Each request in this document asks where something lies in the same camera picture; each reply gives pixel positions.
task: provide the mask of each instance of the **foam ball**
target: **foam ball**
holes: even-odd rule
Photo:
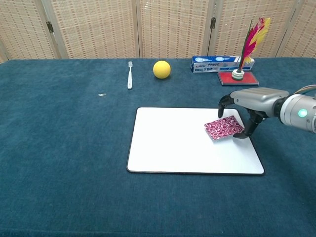
[[[165,79],[170,75],[171,67],[166,61],[158,61],[153,68],[154,75],[159,79]]]

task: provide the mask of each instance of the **white toothbrush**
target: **white toothbrush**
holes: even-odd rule
[[[128,73],[128,81],[127,81],[127,89],[131,89],[132,88],[132,67],[133,67],[133,63],[131,61],[128,62],[128,66],[129,66],[129,73]]]

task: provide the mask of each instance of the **whiteboard black border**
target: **whiteboard black border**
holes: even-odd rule
[[[129,154],[130,154],[130,150],[132,147],[132,140],[133,140],[133,135],[134,135],[134,129],[135,129],[135,122],[136,122],[136,116],[137,116],[137,111],[139,108],[174,108],[174,109],[218,109],[215,107],[164,107],[164,106],[140,106],[137,108],[136,113],[135,113],[135,119],[134,119],[134,126],[133,126],[133,132],[132,132],[132,136],[130,139],[130,145],[129,145],[129,151],[128,151],[128,157],[127,157],[127,163],[126,163],[126,169],[128,172],[130,173],[141,173],[141,174],[189,174],[189,175],[238,175],[238,176],[264,176],[266,174],[266,169],[263,166],[260,156],[258,155],[257,149],[255,147],[255,145],[253,144],[252,138],[250,138],[251,144],[253,146],[253,148],[255,149],[255,152],[257,154],[257,157],[260,161],[260,164],[262,165],[263,168],[263,173],[262,174],[243,174],[243,173],[204,173],[204,172],[168,172],[168,171],[133,171],[133,170],[129,170],[128,169],[128,160],[129,160]],[[225,110],[236,110],[243,125],[245,125],[244,120],[242,119],[242,117],[240,116],[240,113],[238,111],[238,109],[235,108],[225,108]]]

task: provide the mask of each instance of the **cardboard box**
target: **cardboard box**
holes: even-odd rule
[[[233,56],[194,56],[191,61],[191,71],[193,73],[211,72],[232,72],[239,66],[240,57]],[[245,63],[244,71],[250,71],[255,60],[251,58],[251,63]]]

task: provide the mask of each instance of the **green indicator light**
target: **green indicator light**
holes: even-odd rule
[[[301,117],[301,118],[304,118],[306,115],[307,115],[307,110],[306,109],[301,109],[298,112],[298,116]]]

